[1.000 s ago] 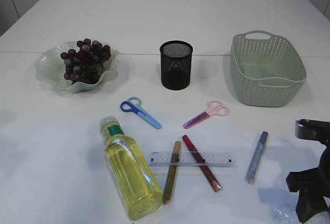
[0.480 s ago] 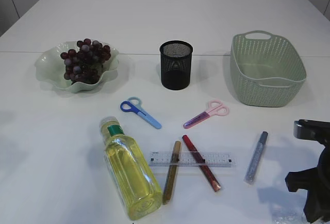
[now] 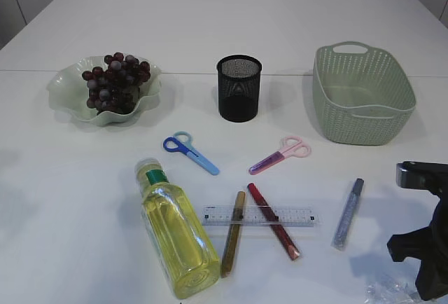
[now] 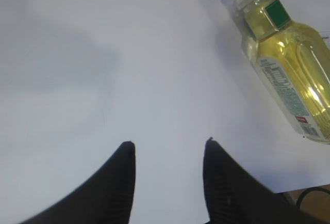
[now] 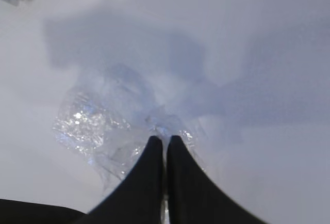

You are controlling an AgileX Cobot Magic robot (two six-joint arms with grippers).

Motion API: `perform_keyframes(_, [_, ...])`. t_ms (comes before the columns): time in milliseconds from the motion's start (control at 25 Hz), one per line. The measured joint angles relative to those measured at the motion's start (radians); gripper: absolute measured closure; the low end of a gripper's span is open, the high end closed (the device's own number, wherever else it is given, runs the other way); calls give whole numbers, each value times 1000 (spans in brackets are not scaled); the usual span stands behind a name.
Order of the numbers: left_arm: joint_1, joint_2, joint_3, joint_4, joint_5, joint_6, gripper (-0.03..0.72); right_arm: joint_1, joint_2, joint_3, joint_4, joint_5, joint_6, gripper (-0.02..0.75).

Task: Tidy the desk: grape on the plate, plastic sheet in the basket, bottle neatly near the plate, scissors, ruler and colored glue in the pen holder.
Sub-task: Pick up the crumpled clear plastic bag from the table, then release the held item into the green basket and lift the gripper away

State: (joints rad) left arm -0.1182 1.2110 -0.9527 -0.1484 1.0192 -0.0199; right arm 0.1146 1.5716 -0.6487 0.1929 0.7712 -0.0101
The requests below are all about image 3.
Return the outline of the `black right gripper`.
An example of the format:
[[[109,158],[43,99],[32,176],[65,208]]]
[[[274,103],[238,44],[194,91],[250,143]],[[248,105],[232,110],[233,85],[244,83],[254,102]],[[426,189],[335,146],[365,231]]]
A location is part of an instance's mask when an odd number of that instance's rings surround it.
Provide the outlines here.
[[[421,300],[447,295],[447,199],[441,198],[428,226],[392,235],[387,242],[391,258],[402,262],[407,257],[421,261],[415,286]]]

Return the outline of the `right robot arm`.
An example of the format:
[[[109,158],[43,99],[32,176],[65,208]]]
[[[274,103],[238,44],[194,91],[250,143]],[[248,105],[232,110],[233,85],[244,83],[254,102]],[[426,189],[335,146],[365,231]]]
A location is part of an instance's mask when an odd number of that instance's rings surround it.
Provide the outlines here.
[[[439,197],[428,226],[392,235],[388,251],[395,262],[407,257],[421,261],[415,286],[421,300],[447,295],[447,165],[405,161],[396,165],[401,188],[427,190]]]

